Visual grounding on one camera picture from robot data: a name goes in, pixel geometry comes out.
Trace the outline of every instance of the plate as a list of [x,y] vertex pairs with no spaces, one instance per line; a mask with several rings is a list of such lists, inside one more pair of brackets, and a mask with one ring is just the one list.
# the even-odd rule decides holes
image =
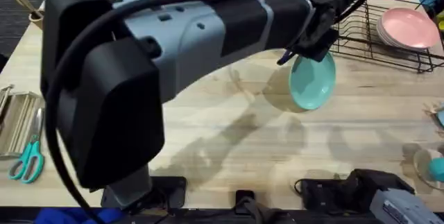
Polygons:
[[336,65],[327,53],[321,62],[299,56],[289,76],[293,101],[301,108],[315,110],[332,94],[336,83]]
[[390,45],[390,46],[396,46],[403,49],[408,49],[412,51],[425,51],[424,48],[414,48],[410,46],[403,45],[399,43],[398,41],[394,40],[390,37],[390,35],[384,30],[384,27],[382,26],[382,19],[379,19],[376,24],[376,31],[379,35],[379,38],[383,41],[383,43]]
[[429,48],[440,40],[435,23],[427,15],[409,8],[386,11],[382,27],[390,38],[413,48]]

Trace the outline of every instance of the pink plate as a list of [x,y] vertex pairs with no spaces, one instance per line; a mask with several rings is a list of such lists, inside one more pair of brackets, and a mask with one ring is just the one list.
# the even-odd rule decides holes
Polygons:
[[382,26],[399,43],[413,48],[429,48],[440,37],[435,23],[417,10],[393,8],[382,15]]

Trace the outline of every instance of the utensil holder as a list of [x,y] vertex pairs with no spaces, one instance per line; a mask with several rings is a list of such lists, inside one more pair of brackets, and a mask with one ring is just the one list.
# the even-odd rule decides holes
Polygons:
[[[39,9],[38,10],[40,13],[42,13],[42,15],[44,15],[44,10],[43,9]],[[43,31],[43,17],[38,17],[37,14],[35,13],[30,13],[28,16],[29,21],[31,21],[32,23],[34,23],[38,28],[40,28]]]
[[40,96],[32,92],[12,93],[0,113],[0,160],[18,158],[29,139],[35,111],[44,105]]

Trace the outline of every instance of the teal bowl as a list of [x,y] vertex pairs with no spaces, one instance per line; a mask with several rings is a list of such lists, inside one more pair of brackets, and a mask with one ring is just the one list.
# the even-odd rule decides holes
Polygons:
[[444,157],[435,158],[430,162],[429,173],[433,179],[444,182]]
[[302,109],[315,110],[332,95],[336,84],[336,65],[327,53],[321,62],[299,56],[289,76],[293,101]]

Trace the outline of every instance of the metal container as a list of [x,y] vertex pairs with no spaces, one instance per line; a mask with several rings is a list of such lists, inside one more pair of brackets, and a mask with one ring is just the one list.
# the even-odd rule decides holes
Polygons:
[[43,99],[32,92],[0,91],[0,160],[15,159],[23,153],[33,115],[43,105]]

